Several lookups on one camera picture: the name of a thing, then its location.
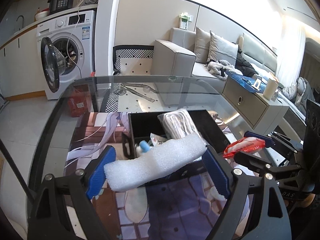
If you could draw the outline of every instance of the baseboard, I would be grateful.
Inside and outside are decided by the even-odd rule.
[[[12,97],[5,98],[8,101],[17,101],[22,99],[28,99],[28,98],[38,98],[38,97],[45,97],[45,91],[36,91],[26,94],[20,94]]]

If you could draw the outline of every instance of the black jacket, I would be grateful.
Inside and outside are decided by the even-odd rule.
[[[235,68],[240,70],[242,74],[246,77],[252,77],[254,74],[258,74],[253,66],[246,61],[242,56],[242,50],[238,48],[238,53],[237,53],[237,59],[236,59],[236,65]]]

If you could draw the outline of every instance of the bottle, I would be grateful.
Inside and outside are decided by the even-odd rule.
[[[37,10],[37,13],[36,14],[38,14],[40,12],[40,7],[38,7],[38,10]]]

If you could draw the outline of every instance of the white sheer curtain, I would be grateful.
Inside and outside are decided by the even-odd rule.
[[[276,71],[276,76],[285,87],[295,84],[299,77],[305,45],[304,25],[300,21],[285,16]]]

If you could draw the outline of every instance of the black pole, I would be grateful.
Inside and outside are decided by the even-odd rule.
[[[27,184],[25,183],[20,171],[18,170],[16,164],[14,163],[13,159],[11,158],[10,153],[8,152],[7,148],[4,146],[2,140],[0,139],[0,151],[3,153],[5,159],[9,163],[11,169],[13,170],[14,174],[16,175],[18,181],[20,182],[21,187],[23,188],[24,192],[27,195],[27,198],[33,204],[35,199],[33,198],[30,189],[28,188]]]

